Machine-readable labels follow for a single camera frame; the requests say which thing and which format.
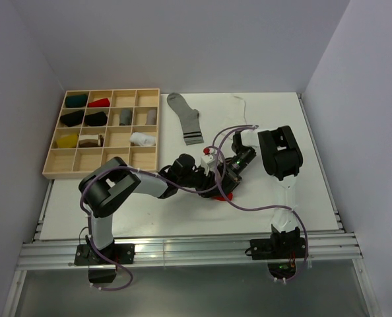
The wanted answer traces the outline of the white striped sock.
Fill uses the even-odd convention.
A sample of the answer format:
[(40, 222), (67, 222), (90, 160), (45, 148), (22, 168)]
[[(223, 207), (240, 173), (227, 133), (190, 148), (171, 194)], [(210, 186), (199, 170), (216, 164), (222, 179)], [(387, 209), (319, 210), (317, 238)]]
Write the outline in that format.
[(141, 132), (133, 132), (129, 138), (130, 143), (139, 147), (152, 147), (156, 145), (156, 137)]

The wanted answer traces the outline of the beige red reindeer sock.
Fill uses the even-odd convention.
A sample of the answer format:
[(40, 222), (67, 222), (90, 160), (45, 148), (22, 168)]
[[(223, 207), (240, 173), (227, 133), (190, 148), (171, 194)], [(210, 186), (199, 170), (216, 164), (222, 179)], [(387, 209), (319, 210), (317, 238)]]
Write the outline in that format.
[(218, 196), (214, 196), (212, 197), (213, 199), (217, 200), (217, 201), (232, 201), (233, 199), (233, 193), (229, 193), (226, 196), (223, 195), (218, 195)]

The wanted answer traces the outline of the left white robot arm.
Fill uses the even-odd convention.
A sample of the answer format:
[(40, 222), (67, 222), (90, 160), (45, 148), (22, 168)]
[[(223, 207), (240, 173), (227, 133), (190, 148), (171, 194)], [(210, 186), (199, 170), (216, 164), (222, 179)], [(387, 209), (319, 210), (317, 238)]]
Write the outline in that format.
[(214, 195), (215, 174), (195, 166), (195, 159), (180, 155), (157, 173), (138, 170), (114, 157), (79, 184), (80, 207), (88, 216), (90, 257), (99, 264), (114, 254), (113, 214), (131, 194), (166, 199), (183, 190), (191, 194)]

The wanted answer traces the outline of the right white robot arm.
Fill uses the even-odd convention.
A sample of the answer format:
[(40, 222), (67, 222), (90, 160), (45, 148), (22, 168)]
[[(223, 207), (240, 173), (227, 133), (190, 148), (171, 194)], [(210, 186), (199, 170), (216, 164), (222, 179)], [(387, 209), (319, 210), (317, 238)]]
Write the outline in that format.
[(271, 252), (280, 258), (290, 253), (293, 241), (300, 237), (298, 218), (294, 213), (296, 206), (296, 178), (303, 165), (302, 152), (290, 126), (285, 125), (274, 130), (250, 129), (240, 127), (232, 137), (232, 150), (235, 153), (246, 151), (231, 166), (247, 166), (249, 157), (255, 155), (258, 148), (266, 173), (273, 177), (276, 184), (273, 193), (274, 215), (271, 219)]

